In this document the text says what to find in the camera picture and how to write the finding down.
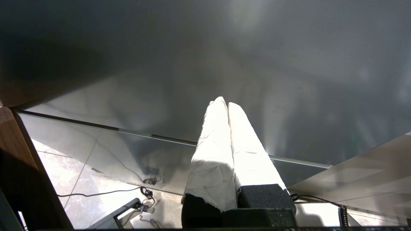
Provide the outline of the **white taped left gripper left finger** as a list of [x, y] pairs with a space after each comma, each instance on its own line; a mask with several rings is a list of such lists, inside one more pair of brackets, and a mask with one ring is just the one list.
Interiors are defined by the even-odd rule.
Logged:
[[182, 198], [183, 228], [221, 227], [222, 215], [237, 208], [228, 108], [223, 97], [210, 101], [191, 159]]

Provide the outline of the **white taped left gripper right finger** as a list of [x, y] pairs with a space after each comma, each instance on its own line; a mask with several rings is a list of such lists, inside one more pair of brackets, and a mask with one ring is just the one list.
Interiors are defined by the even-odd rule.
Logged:
[[273, 165], [245, 111], [228, 105], [237, 205], [240, 209], [273, 209], [296, 212], [278, 170]]

